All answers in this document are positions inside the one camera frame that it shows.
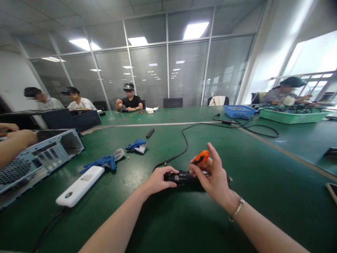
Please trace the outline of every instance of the person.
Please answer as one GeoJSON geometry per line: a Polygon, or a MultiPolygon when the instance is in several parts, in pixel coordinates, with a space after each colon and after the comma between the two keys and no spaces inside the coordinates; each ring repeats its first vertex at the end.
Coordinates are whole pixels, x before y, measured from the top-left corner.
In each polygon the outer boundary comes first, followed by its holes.
{"type": "Polygon", "coordinates": [[[139,96],[135,96],[133,94],[134,92],[134,85],[132,83],[130,84],[124,84],[123,90],[126,93],[126,97],[122,100],[117,99],[116,100],[116,110],[120,111],[123,108],[123,105],[126,108],[126,111],[137,111],[143,109],[143,104],[141,103],[141,99],[139,96]]]}
{"type": "Polygon", "coordinates": [[[288,77],[284,81],[280,82],[280,85],[271,89],[267,94],[262,98],[262,104],[276,104],[282,105],[282,99],[286,96],[291,96],[295,98],[295,103],[303,104],[306,103],[304,100],[310,100],[312,95],[306,95],[299,97],[294,93],[291,93],[295,88],[300,88],[305,83],[298,77],[288,77]]]}
{"type": "MultiPolygon", "coordinates": [[[[308,252],[247,202],[244,202],[236,192],[229,189],[227,174],[222,168],[222,161],[217,151],[210,143],[207,147],[213,159],[208,158],[201,167],[190,164],[190,171],[198,177],[206,192],[233,217],[255,249],[260,253],[308,252]],[[203,171],[211,176],[206,177],[203,171]]],[[[138,187],[90,237],[79,253],[124,252],[146,199],[151,194],[166,188],[177,187],[174,182],[164,181],[164,174],[167,172],[179,173],[171,166],[156,168],[150,178],[138,187]]]]}
{"type": "Polygon", "coordinates": [[[70,111],[73,110],[97,110],[92,102],[87,98],[82,98],[80,96],[80,91],[75,87],[67,87],[61,91],[65,96],[69,96],[72,102],[68,105],[70,111]]]}
{"type": "Polygon", "coordinates": [[[40,110],[64,109],[63,104],[59,100],[43,94],[40,89],[35,87],[25,88],[24,96],[34,99],[40,110]]]}
{"type": "Polygon", "coordinates": [[[16,124],[0,123],[0,170],[13,161],[27,147],[38,142],[36,134],[31,130],[19,130],[16,124]]]}

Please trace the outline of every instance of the black t-shirt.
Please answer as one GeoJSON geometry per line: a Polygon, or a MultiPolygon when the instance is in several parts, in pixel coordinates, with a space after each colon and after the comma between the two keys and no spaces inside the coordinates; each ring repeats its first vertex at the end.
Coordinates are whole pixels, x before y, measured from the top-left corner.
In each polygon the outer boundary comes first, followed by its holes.
{"type": "Polygon", "coordinates": [[[122,99],[123,105],[125,105],[126,108],[136,108],[141,103],[141,99],[138,96],[133,96],[133,99],[130,101],[128,97],[125,97],[122,99]]]}

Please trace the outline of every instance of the white t-shirt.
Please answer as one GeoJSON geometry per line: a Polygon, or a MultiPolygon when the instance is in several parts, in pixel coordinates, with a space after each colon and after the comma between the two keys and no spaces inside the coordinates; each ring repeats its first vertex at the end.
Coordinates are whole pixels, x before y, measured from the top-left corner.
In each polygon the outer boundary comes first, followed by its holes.
{"type": "Polygon", "coordinates": [[[47,97],[47,101],[45,103],[43,102],[37,102],[37,103],[38,103],[38,108],[40,110],[64,109],[63,104],[56,98],[47,97]]]}
{"type": "Polygon", "coordinates": [[[92,102],[87,98],[81,98],[80,104],[76,104],[76,101],[71,102],[68,105],[68,108],[72,110],[79,110],[79,109],[89,109],[89,110],[97,110],[96,107],[92,104],[92,102]]]}

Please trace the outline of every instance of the glass partition wall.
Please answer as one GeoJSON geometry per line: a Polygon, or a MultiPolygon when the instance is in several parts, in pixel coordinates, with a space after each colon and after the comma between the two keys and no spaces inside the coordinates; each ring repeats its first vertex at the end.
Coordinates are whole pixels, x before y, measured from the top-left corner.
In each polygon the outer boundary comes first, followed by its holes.
{"type": "Polygon", "coordinates": [[[80,90],[114,110],[133,83],[147,107],[163,98],[183,98],[184,106],[207,106],[212,96],[235,104],[264,0],[128,18],[18,37],[52,97],[80,90]]]}

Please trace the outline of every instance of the bracelet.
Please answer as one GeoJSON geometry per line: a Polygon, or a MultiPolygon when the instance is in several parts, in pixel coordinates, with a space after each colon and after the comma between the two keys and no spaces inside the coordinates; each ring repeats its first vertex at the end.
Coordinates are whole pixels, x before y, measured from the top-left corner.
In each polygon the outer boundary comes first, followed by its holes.
{"type": "Polygon", "coordinates": [[[240,211],[240,209],[241,209],[241,207],[242,207],[242,205],[243,205],[244,203],[245,203],[245,201],[243,200],[243,198],[240,197],[238,209],[236,209],[236,211],[235,211],[232,215],[228,216],[228,219],[229,219],[231,222],[234,222],[234,217],[235,217],[235,215],[238,214],[238,212],[240,211]]]}

